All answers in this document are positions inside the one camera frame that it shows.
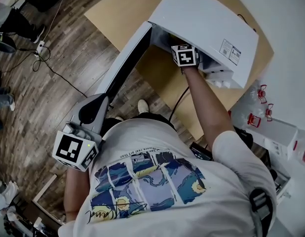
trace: graphic print on t-shirt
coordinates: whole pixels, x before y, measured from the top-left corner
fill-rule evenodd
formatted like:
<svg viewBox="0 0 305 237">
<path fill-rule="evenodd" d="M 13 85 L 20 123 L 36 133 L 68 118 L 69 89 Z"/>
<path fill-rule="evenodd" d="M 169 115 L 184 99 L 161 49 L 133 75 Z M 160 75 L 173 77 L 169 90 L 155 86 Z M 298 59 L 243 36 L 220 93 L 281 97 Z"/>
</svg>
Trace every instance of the graphic print on t-shirt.
<svg viewBox="0 0 305 237">
<path fill-rule="evenodd" d="M 155 170 L 138 181 L 151 211 L 165 210 L 174 205 L 175 197 L 161 169 Z"/>
<path fill-rule="evenodd" d="M 124 162 L 117 163 L 109 167 L 109 175 L 115 187 L 127 184 L 132 180 L 132 177 L 128 173 L 126 164 Z"/>
<path fill-rule="evenodd" d="M 185 159 L 172 160 L 165 167 L 184 204 L 206 191 L 199 169 Z"/>
<path fill-rule="evenodd" d="M 110 188 L 112 188 L 112 185 L 109 182 L 109 176 L 108 176 L 108 168 L 104 166 L 103 168 L 99 169 L 95 173 L 95 178 L 100 183 L 95 190 L 99 193 L 108 191 Z"/>
<path fill-rule="evenodd" d="M 185 159 L 175 159 L 171 152 L 141 151 L 130 160 L 95 173 L 99 185 L 90 201 L 89 222 L 182 206 L 206 191 L 199 169 Z"/>
</svg>

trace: black backpack strap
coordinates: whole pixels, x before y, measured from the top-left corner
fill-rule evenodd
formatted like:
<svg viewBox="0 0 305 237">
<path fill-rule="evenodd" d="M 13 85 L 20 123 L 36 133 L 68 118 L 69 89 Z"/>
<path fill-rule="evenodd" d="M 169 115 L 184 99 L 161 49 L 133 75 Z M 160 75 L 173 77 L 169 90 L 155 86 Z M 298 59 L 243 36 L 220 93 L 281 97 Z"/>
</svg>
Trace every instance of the black backpack strap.
<svg viewBox="0 0 305 237">
<path fill-rule="evenodd" d="M 262 236 L 266 237 L 273 214 L 271 198 L 262 189 L 254 189 L 249 196 L 249 200 L 253 213 L 260 219 Z"/>
</svg>

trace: hand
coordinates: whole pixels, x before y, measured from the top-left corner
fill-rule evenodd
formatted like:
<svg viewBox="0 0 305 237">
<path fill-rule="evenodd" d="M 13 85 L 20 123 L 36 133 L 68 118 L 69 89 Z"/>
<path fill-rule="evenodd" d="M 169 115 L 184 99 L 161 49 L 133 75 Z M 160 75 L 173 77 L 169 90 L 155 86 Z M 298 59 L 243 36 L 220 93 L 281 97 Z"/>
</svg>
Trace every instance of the hand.
<svg viewBox="0 0 305 237">
<path fill-rule="evenodd" d="M 182 72 L 185 74 L 187 71 L 197 71 L 197 67 L 196 66 L 185 66 L 185 67 L 181 67 Z"/>
</svg>

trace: white wall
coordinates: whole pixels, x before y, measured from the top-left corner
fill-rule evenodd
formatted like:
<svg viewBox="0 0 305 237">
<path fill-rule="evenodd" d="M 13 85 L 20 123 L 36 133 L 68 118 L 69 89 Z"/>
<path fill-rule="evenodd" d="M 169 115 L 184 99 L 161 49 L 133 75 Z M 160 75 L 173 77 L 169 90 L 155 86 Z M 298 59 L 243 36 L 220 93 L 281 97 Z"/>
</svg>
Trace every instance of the white wall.
<svg viewBox="0 0 305 237">
<path fill-rule="evenodd" d="M 241 1 L 274 50 L 262 79 L 273 117 L 305 130 L 305 0 Z"/>
<path fill-rule="evenodd" d="M 241 0 L 269 40 L 274 57 L 262 82 L 273 117 L 305 130 L 305 0 Z M 290 199 L 278 206 L 277 217 L 295 237 L 305 235 L 305 167 L 279 160 L 294 185 Z"/>
<path fill-rule="evenodd" d="M 291 233 L 276 219 L 267 237 L 292 237 Z"/>
</svg>

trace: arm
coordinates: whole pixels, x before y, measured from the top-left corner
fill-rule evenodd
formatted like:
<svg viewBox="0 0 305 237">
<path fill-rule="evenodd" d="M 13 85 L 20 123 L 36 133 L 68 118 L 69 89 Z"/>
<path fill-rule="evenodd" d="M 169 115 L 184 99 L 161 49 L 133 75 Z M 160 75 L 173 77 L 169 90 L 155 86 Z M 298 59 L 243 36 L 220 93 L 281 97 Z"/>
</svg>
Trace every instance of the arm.
<svg viewBox="0 0 305 237">
<path fill-rule="evenodd" d="M 213 148 L 215 139 L 225 131 L 234 131 L 229 115 L 195 67 L 183 68 L 205 140 Z"/>
<path fill-rule="evenodd" d="M 271 197 L 274 219 L 276 191 L 270 172 L 235 133 L 226 109 L 198 70 L 194 67 L 186 67 L 184 73 L 188 80 L 196 114 L 205 139 L 212 148 L 214 160 L 236 173 L 246 191 L 262 188 Z"/>
<path fill-rule="evenodd" d="M 67 222 L 75 220 L 90 192 L 89 173 L 68 168 L 64 195 Z"/>
</svg>

